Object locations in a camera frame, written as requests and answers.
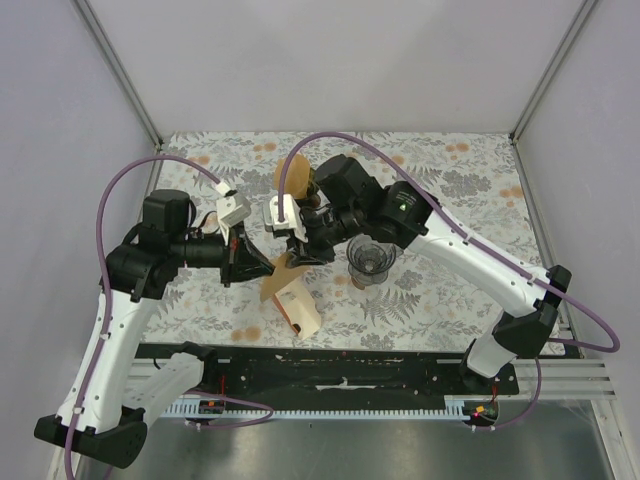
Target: cable clip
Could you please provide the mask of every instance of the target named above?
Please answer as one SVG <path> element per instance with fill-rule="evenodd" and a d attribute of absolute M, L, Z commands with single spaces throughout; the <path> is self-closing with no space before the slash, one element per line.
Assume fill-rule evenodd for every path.
<path fill-rule="evenodd" d="M 527 280 L 527 285 L 532 287 L 533 284 L 536 283 L 536 280 L 538 280 L 538 276 L 535 273 L 531 273 L 531 272 L 529 272 L 529 274 L 531 275 L 531 278 Z"/>

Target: table surface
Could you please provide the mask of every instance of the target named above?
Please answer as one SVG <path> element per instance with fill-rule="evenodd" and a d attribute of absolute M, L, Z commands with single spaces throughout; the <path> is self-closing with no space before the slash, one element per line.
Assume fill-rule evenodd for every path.
<path fill-rule="evenodd" d="M 472 229 L 513 255 L 540 263 L 538 247 L 520 186 L 512 147 L 506 135 L 437 133 L 358 134 L 402 165 Z M 234 182 L 251 200 L 247 232 L 269 258 L 284 243 L 264 231 L 262 204 L 275 194 L 273 171 L 304 133 L 175 134 L 167 153 L 188 157 Z M 394 172 L 379 158 L 340 139 L 318 140 L 302 152 L 318 165 L 340 154 L 361 161 L 382 185 Z M 158 188 L 188 192 L 199 217 L 215 210 L 217 193 L 195 170 L 164 162 Z M 216 228 L 211 215 L 207 225 Z M 145 342 L 185 340 L 214 345 L 268 347 L 421 350 L 461 352 L 495 321 L 500 307 L 487 294 L 430 259 L 404 253 L 387 281 L 364 291 L 349 281 L 345 246 L 336 261 L 314 267 L 303 281 L 316 300 L 322 328 L 300 341 L 271 302 L 260 303 L 261 280 L 225 289 L 218 272 L 183 269 L 167 287 L 158 312 L 143 336 Z M 545 347 L 562 354 L 562 345 Z"/>

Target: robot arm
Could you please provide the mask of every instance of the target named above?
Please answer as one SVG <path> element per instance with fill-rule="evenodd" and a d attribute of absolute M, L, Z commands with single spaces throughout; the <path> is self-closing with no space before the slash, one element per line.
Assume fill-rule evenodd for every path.
<path fill-rule="evenodd" d="M 73 450 L 126 468 L 142 449 L 147 430 L 176 398 L 197 386 L 216 391 L 215 350 L 189 342 L 143 384 L 128 392 L 125 387 L 145 327 L 180 267 L 218 268 L 225 286 L 273 273 L 244 231 L 248 202 L 230 189 L 227 193 L 218 201 L 222 233 L 213 234 L 190 228 L 195 212 L 186 193 L 156 190 L 145 199 L 142 222 L 107 256 L 113 309 L 99 360 L 90 368 L 104 322 L 104 293 L 71 390 L 55 415 L 38 420 L 37 438 L 64 446 L 71 418 L 78 414 Z M 131 243 L 136 236 L 138 242 Z M 89 370 L 93 373 L 83 407 L 74 409 Z"/>
<path fill-rule="evenodd" d="M 288 237 L 290 266 L 331 262 L 333 247 L 360 233 L 381 243 L 393 243 L 443 263 L 502 306 L 503 313 L 491 330 L 467 350 L 461 365 L 463 376 L 490 379 L 516 356 L 534 358 L 540 353 L 555 325 L 560 299 L 469 239 L 490 246 L 534 278 L 562 291 L 571 279 L 568 270 L 556 266 L 547 271 L 526 264 L 457 222 L 467 232 L 467 237 L 461 238 L 409 183 L 398 181 L 383 188 L 353 158 L 339 155 L 329 159 L 316 170 L 315 182 L 329 206 L 315 211 L 300 209 L 285 195 L 284 221 L 278 220 L 277 197 L 264 212 L 267 230 L 276 237 Z"/>

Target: gray wall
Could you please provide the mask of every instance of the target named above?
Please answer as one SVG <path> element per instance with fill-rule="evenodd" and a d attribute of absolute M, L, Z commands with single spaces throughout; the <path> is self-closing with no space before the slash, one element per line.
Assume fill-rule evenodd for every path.
<path fill-rule="evenodd" d="M 571 293 L 622 349 L 606 364 L 640 445 L 640 3 L 608 0 L 586 26 L 520 143 Z M 587 339 L 607 342 L 580 317 Z"/>
<path fill-rule="evenodd" d="M 70 1 L 5 2 L 0 45 L 0 476 L 36 479 L 53 450 L 33 427 L 70 388 L 95 318 L 98 199 L 152 147 Z M 108 246 L 148 174 L 115 192 Z"/>
<path fill-rule="evenodd" d="M 507 132 L 581 0 L 91 3 L 167 135 Z"/>

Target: black panel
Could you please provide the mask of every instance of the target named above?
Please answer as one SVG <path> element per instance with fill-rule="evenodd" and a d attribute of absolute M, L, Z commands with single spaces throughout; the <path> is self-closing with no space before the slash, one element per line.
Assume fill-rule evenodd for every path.
<path fill-rule="evenodd" d="M 136 356 L 169 358 L 176 348 L 176 345 L 141 344 Z M 490 385 L 469 388 L 462 382 L 458 373 L 460 355 L 214 348 L 219 359 L 230 360 L 218 364 L 218 374 L 225 376 L 225 394 L 262 402 L 276 410 L 442 409 L 444 395 L 491 395 Z M 505 366 L 499 376 L 501 395 L 519 393 L 512 365 Z M 345 379 L 350 386 L 376 388 L 316 388 L 337 386 Z"/>

